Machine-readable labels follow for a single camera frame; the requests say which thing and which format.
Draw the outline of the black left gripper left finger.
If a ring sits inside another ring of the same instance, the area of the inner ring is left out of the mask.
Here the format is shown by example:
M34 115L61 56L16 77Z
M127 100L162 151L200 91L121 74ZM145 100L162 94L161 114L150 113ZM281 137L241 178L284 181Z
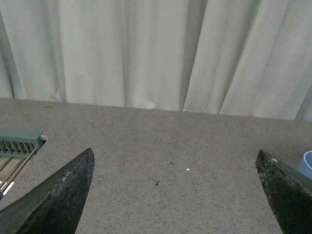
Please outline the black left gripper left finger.
M95 165L91 148L0 212L2 234L74 234Z

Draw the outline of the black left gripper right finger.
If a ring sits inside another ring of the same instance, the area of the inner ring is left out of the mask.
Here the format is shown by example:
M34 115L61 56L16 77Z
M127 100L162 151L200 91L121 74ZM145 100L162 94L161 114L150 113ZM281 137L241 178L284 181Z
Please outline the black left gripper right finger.
M312 179L260 150L255 166L270 208L284 234L312 232Z

